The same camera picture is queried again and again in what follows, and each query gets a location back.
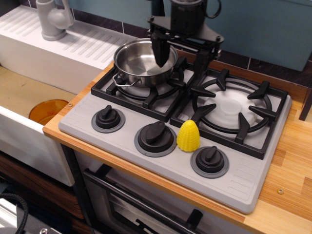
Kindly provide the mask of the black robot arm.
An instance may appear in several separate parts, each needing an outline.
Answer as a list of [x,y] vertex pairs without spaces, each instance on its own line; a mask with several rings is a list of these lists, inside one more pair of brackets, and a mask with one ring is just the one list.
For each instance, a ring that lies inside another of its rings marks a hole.
[[200,78],[209,63],[218,57],[224,38],[210,29],[205,19],[216,18],[222,8],[212,16],[207,14],[206,0],[173,0],[171,15],[148,18],[152,49],[156,63],[162,67],[169,59],[170,46],[177,44],[195,50],[194,75]]

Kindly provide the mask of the black gripper with plate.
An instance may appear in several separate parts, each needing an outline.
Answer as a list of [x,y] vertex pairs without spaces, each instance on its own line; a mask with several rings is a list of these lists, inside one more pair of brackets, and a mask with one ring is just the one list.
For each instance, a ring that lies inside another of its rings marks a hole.
[[194,76],[200,78],[212,60],[211,53],[218,53],[224,38],[205,23],[215,19],[222,9],[218,3],[215,13],[208,15],[207,2],[172,2],[170,16],[148,18],[152,49],[156,63],[163,67],[169,59],[170,44],[179,44],[198,51],[194,61]]

